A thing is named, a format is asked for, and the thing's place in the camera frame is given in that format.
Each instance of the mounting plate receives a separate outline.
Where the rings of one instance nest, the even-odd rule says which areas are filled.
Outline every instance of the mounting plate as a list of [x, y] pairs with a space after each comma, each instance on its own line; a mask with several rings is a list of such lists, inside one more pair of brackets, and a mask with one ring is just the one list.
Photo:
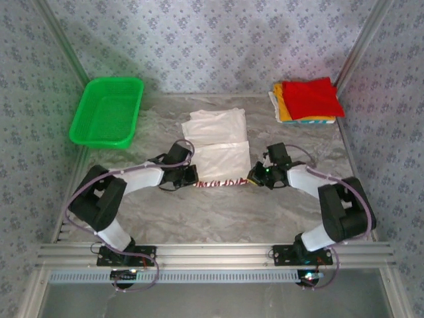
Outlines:
[[333, 265], [333, 257], [329, 250], [316, 250], [309, 252], [300, 260], [295, 253], [293, 245], [274, 245], [272, 247], [272, 257], [275, 266], [318, 266]]
[[[152, 258], [156, 258], [156, 246], [139, 246], [133, 247], [132, 253], [147, 254]], [[97, 256], [97, 266], [130, 266], [130, 267], [153, 267], [154, 264], [151, 260], [137, 256], [123, 256], [112, 252], [106, 246], [99, 249]]]

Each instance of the gray marble table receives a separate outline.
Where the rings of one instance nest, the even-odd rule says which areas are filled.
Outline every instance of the gray marble table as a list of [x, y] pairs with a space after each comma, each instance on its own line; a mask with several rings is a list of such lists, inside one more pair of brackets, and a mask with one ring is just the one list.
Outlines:
[[[268, 145], [285, 142], [310, 151], [317, 169], [334, 176], [352, 175], [337, 124], [287, 125], [277, 123], [267, 97], [156, 97], [145, 99], [132, 146], [126, 150], [92, 150], [89, 167], [122, 168], [167, 152], [183, 137], [181, 123], [199, 109], [246, 111], [252, 165]], [[308, 161], [289, 149], [292, 160]], [[321, 222], [319, 202], [301, 191], [270, 191], [255, 185], [198, 188], [175, 192], [146, 188], [124, 197], [119, 222], [137, 243], [292, 242], [296, 234]], [[94, 238], [72, 230], [70, 241]]]

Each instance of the folded white cloth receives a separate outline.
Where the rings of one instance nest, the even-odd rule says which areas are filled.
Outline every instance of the folded white cloth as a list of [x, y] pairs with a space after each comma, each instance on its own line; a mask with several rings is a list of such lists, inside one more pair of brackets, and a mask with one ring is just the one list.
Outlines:
[[196, 111], [182, 123], [183, 133], [196, 147], [247, 141], [244, 109]]
[[200, 182], [226, 182], [246, 178], [251, 168], [244, 109], [195, 111], [182, 123], [184, 137], [195, 146], [191, 162]]
[[227, 180], [245, 179], [251, 168], [249, 141], [196, 148], [191, 163], [196, 165], [201, 182], [224, 184]]

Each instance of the green basket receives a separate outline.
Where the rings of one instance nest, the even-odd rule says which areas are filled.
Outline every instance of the green basket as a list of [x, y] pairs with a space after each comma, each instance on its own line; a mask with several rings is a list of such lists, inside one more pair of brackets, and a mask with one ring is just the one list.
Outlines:
[[131, 145], [144, 84], [138, 78], [96, 78], [85, 87], [69, 136], [90, 148]]

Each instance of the robotic arm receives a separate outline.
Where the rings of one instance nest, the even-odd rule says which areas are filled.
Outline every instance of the robotic arm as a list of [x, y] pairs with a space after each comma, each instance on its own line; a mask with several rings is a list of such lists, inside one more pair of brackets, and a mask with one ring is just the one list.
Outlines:
[[[78, 219], [86, 222], [107, 244], [120, 251], [132, 252], [135, 241], [116, 220], [123, 196], [144, 187], [162, 186], [161, 189], [173, 191], [195, 184], [198, 181], [195, 165], [186, 164], [174, 168], [157, 166], [176, 165], [191, 155], [190, 150], [174, 143], [167, 154], [161, 154], [145, 162], [146, 167], [143, 169], [126, 172], [118, 178], [107, 176], [95, 182], [76, 197], [69, 206], [69, 210]], [[100, 165], [92, 167], [77, 190], [107, 172], [109, 170]]]
[[[368, 217], [365, 208], [343, 185], [311, 174], [303, 162], [292, 162], [284, 143], [269, 146], [264, 157], [264, 163], [257, 162], [249, 172], [247, 179], [250, 182], [270, 189], [290, 186], [319, 199], [323, 222], [295, 237], [293, 249], [301, 262], [311, 252], [366, 232]], [[357, 178], [349, 177], [342, 181], [356, 190], [370, 206]], [[368, 209], [371, 229], [375, 229], [376, 218], [371, 208]]]

